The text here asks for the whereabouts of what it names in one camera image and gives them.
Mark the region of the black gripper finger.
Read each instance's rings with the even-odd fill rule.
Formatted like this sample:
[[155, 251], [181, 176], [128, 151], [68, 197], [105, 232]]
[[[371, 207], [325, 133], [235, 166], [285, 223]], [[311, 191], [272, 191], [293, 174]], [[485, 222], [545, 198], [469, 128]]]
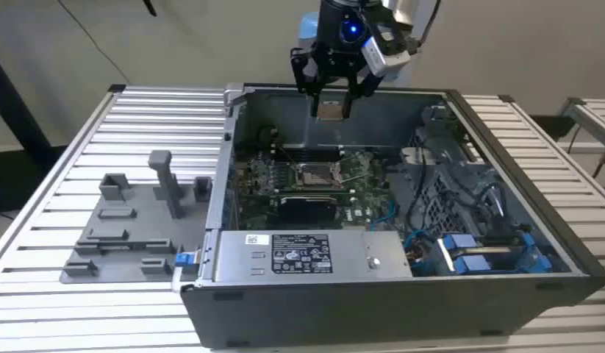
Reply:
[[311, 116], [317, 117], [321, 90], [325, 86], [325, 78], [317, 71], [317, 65], [312, 57], [313, 51], [295, 47], [291, 49], [289, 58], [295, 85], [297, 91], [311, 98]]
[[363, 67], [345, 65], [341, 68], [341, 74], [347, 79], [347, 93], [341, 107], [341, 116], [343, 118], [349, 118], [355, 100], [363, 96], [372, 96], [381, 82], [381, 77], [373, 74], [367, 65]]

